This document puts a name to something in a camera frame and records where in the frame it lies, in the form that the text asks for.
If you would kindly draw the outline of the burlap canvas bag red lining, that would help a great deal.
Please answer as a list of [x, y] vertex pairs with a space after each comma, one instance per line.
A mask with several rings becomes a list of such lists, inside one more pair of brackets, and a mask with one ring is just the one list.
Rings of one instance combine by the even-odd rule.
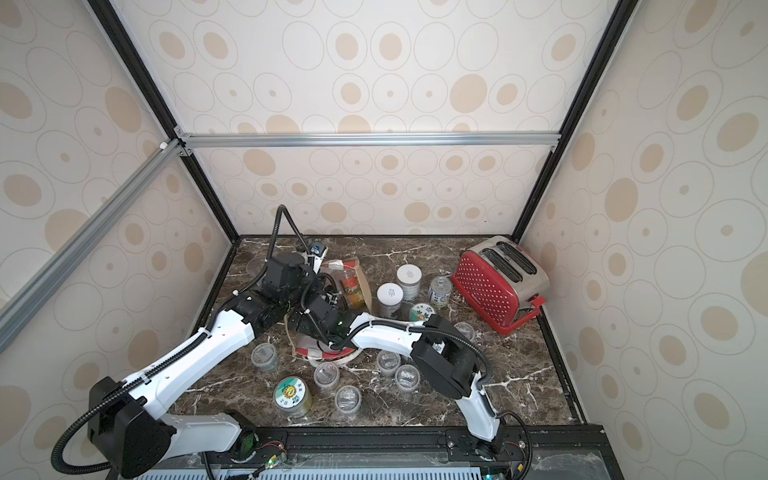
[[323, 263], [286, 321], [291, 354], [313, 366], [354, 360], [360, 351], [350, 343], [338, 344], [351, 332], [355, 316], [370, 307], [370, 287], [358, 258]]

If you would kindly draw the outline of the white purple label can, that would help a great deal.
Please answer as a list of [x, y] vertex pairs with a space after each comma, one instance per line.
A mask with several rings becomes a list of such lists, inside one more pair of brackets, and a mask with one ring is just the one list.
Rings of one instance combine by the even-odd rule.
[[400, 310], [404, 293], [397, 283], [384, 283], [377, 290], [378, 315], [395, 318]]

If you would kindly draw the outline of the yellow green lid jar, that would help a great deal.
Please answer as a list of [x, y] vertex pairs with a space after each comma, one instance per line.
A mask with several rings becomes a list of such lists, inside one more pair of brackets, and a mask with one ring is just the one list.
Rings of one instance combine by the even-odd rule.
[[303, 379], [289, 376], [275, 387], [273, 401], [286, 417], [295, 418], [304, 417], [310, 411], [313, 398]]

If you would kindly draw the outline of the large white lid canister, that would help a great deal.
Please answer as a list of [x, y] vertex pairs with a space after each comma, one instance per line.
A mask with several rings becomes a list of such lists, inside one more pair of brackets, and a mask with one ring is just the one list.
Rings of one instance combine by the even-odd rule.
[[397, 269], [396, 283], [402, 289], [405, 301], [413, 301], [418, 297], [422, 278], [421, 269], [414, 264], [405, 264]]

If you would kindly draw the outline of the orange label seed jar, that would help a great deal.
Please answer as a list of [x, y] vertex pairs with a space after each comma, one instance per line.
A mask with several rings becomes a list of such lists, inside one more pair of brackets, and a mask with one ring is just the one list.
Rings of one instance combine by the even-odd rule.
[[411, 322], [420, 322], [428, 320], [436, 313], [435, 309], [428, 303], [418, 303], [409, 310], [409, 320]]

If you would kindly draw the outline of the clear jar front row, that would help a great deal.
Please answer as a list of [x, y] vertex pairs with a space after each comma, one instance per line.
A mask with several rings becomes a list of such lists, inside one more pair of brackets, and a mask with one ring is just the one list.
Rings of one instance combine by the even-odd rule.
[[396, 387], [403, 393], [415, 392], [421, 382], [419, 370], [411, 364], [399, 366], [394, 374]]

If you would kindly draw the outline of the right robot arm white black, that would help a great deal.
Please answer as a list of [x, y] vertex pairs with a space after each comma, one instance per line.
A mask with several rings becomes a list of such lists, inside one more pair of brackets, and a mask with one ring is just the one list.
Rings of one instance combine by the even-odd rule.
[[409, 358], [432, 389], [455, 401], [471, 437], [473, 454], [496, 460], [508, 445], [506, 417], [486, 393], [493, 367], [487, 356], [438, 314], [425, 321], [382, 318], [364, 309], [341, 310], [331, 295], [308, 287], [293, 312], [291, 329], [320, 340], [333, 351], [377, 349]]

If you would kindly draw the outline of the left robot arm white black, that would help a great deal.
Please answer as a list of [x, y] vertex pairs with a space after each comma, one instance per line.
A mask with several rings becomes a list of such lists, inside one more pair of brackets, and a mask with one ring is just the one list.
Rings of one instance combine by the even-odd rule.
[[125, 379], [105, 377], [91, 388], [88, 410], [51, 451], [55, 471], [64, 475], [111, 471], [135, 478], [168, 458], [239, 448], [249, 433], [234, 415], [181, 417], [168, 411], [232, 353], [301, 309], [327, 248], [298, 233], [300, 252], [277, 253], [281, 223], [291, 219], [288, 209], [279, 206], [262, 269], [232, 293], [194, 336]]

